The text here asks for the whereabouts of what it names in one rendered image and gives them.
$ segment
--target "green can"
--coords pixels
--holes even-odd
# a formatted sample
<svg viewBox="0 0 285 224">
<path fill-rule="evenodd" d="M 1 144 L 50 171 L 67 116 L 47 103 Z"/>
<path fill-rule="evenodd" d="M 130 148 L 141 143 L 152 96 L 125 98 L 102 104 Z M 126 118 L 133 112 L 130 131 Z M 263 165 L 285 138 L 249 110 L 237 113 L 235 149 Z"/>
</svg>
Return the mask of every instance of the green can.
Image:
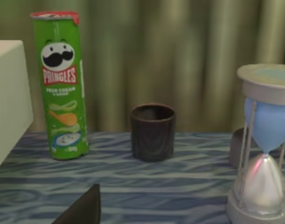
<svg viewBox="0 0 285 224">
<path fill-rule="evenodd" d="M 32 13 L 50 154 L 88 152 L 83 69 L 76 12 Z"/>
</svg>

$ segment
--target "bowl of dip illustration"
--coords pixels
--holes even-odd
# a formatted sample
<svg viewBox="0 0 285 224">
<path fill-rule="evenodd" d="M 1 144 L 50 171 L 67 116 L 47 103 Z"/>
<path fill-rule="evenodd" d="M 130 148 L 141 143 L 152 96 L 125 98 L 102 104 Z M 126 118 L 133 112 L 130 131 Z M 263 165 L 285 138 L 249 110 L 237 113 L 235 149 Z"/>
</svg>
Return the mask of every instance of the bowl of dip illustration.
<svg viewBox="0 0 285 224">
<path fill-rule="evenodd" d="M 53 145 L 57 147 L 67 147 L 76 145 L 81 139 L 81 133 L 65 133 L 53 139 Z"/>
</svg>

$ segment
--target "sand timer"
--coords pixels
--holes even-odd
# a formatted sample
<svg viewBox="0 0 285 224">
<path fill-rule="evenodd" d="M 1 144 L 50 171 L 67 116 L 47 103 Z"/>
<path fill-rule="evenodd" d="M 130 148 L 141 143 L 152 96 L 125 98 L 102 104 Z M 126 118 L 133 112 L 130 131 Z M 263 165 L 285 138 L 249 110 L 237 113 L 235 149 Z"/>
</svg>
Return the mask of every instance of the sand timer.
<svg viewBox="0 0 285 224">
<path fill-rule="evenodd" d="M 237 74 L 246 96 L 245 125 L 227 215 L 233 224 L 285 224 L 285 65 L 246 65 Z M 249 160 L 251 137 L 262 153 Z M 269 152 L 280 146 L 277 164 Z"/>
</svg>

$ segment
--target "cup rim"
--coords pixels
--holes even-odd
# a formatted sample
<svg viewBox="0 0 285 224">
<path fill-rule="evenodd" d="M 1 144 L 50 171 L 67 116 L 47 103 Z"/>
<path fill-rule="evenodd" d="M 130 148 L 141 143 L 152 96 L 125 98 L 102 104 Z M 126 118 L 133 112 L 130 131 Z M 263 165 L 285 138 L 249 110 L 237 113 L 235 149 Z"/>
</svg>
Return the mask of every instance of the cup rim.
<svg viewBox="0 0 285 224">
<path fill-rule="evenodd" d="M 134 116 L 134 114 L 133 114 L 134 110 L 136 110 L 136 109 L 138 109 L 140 107 L 144 107 L 144 106 L 161 106 L 161 107 L 165 107 L 165 108 L 171 110 L 173 112 L 173 114 L 172 114 L 172 116 L 170 116 L 168 118 L 160 119 L 160 120 L 146 120 L 146 119 L 140 119 L 140 118 Z M 130 116 L 131 116 L 131 118 L 133 118 L 135 120 L 138 120 L 138 121 L 143 121 L 143 122 L 148 122 L 148 123 L 159 123 L 159 122 L 164 122 L 164 121 L 169 121 L 169 120 L 174 119 L 174 117 L 175 117 L 175 110 L 174 110 L 174 108 L 172 108 L 171 106 L 168 106 L 166 104 L 153 103 L 153 102 L 151 102 L 151 103 L 143 103 L 143 104 L 138 104 L 138 105 L 132 107 Z"/>
</svg>

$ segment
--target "white box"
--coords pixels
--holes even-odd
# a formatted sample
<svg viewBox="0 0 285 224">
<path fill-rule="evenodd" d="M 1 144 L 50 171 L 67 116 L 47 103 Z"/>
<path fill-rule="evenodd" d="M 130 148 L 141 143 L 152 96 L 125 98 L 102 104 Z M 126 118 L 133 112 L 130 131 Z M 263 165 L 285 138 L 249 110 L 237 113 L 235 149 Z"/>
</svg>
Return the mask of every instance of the white box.
<svg viewBox="0 0 285 224">
<path fill-rule="evenodd" d="M 22 41 L 0 41 L 0 164 L 33 121 Z"/>
</svg>

